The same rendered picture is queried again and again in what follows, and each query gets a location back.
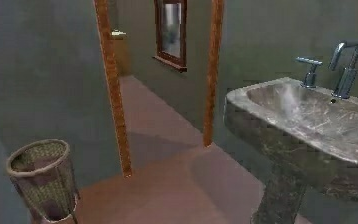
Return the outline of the woven mesh waste bin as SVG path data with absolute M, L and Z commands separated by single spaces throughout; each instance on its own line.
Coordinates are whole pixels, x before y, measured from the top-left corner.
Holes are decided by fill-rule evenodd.
M 21 147 L 6 160 L 6 172 L 33 224 L 69 218 L 78 224 L 75 212 L 80 194 L 70 155 L 66 141 L 45 139 Z

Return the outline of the brown wooden door frame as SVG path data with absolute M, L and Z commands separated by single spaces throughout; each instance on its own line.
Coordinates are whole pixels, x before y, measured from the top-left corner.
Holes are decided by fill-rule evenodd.
M 204 147 L 209 147 L 213 142 L 213 118 L 224 13 L 224 0 L 211 0 L 211 2 L 212 13 L 207 66 L 207 97 L 203 124 Z M 118 79 L 118 70 L 115 61 L 115 47 L 112 45 L 111 27 L 108 17 L 108 1 L 93 0 L 93 4 L 96 13 L 97 30 L 105 69 L 107 93 L 115 127 L 121 170 L 123 177 L 129 178 L 133 175 L 133 170 L 126 133 L 126 122 L 122 104 L 120 82 Z

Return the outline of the grey marble pedestal sink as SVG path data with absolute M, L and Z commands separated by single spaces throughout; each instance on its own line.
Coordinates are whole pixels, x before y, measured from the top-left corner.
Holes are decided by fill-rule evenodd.
M 273 162 L 250 224 L 294 224 L 309 186 L 358 202 L 358 97 L 283 77 L 229 91 L 223 120 Z

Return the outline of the brown wooden room door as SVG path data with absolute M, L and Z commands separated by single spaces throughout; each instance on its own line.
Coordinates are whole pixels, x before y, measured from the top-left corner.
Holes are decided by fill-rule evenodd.
M 110 20 L 111 32 L 119 30 L 119 12 L 117 6 L 118 0 L 108 0 L 108 15 Z M 115 49 L 115 60 L 118 66 L 120 76 L 129 76 L 131 74 L 131 60 L 129 54 L 129 46 L 126 36 L 119 36 L 113 38 L 113 46 Z

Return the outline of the chrome sink faucet spout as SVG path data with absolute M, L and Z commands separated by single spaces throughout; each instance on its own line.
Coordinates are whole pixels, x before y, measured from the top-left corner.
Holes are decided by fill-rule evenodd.
M 350 98 L 350 91 L 357 75 L 356 64 L 358 61 L 358 42 L 341 41 L 335 48 L 329 64 L 329 69 L 334 71 L 338 65 L 342 52 L 348 48 L 354 49 L 353 55 L 348 66 L 343 69 L 343 73 L 332 92 L 333 97 L 340 99 Z

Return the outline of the brown framed window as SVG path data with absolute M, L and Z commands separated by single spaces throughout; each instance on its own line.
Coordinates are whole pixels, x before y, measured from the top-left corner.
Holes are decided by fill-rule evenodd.
M 154 59 L 180 73 L 187 71 L 187 0 L 154 0 L 156 54 Z

